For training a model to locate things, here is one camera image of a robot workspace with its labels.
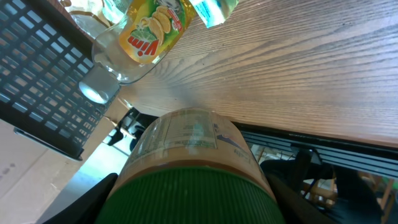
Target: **black plastic crate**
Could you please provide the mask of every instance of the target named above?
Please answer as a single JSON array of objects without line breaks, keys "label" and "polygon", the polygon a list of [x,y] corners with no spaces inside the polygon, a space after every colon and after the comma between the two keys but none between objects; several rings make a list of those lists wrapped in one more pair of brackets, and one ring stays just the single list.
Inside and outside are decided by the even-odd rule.
[{"label": "black plastic crate", "polygon": [[1,0],[0,31],[0,118],[79,160],[109,106],[78,87],[92,43],[47,1]]}]

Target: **plastic bottle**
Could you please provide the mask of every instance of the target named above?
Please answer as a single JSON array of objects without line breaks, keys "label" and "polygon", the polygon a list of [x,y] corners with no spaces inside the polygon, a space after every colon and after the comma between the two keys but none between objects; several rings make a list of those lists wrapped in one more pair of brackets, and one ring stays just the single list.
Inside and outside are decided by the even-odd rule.
[{"label": "plastic bottle", "polygon": [[154,121],[97,216],[102,223],[284,223],[239,130],[182,109]]},{"label": "plastic bottle", "polygon": [[106,103],[147,74],[175,45],[195,17],[188,0],[133,0],[121,21],[97,36],[95,67],[79,83],[85,96]]}]

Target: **bottle label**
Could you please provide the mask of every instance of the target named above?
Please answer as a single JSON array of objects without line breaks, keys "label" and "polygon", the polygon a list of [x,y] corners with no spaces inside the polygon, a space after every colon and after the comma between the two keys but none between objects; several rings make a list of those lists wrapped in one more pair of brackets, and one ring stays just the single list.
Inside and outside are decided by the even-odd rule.
[{"label": "bottle label", "polygon": [[134,21],[127,23],[119,36],[126,53],[139,63],[151,63],[168,47],[185,27],[185,11],[179,0],[146,0],[139,8],[129,8]]}]

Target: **cardboard box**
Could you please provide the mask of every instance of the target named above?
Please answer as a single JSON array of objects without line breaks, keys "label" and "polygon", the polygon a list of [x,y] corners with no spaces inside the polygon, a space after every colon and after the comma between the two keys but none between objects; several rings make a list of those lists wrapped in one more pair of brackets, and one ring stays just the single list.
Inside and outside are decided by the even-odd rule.
[{"label": "cardboard box", "polygon": [[[115,100],[105,115],[118,122],[126,112]],[[83,161],[76,162],[14,134],[0,120],[0,224],[35,223],[113,128],[103,118],[83,147]]]}]

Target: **wood grain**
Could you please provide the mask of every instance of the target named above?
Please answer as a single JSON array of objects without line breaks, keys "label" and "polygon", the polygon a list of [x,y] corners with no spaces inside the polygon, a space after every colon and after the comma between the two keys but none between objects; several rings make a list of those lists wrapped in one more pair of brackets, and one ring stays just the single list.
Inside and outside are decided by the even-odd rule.
[{"label": "wood grain", "polygon": [[398,1],[241,1],[196,18],[121,97],[161,116],[199,107],[232,121],[398,144]]}]

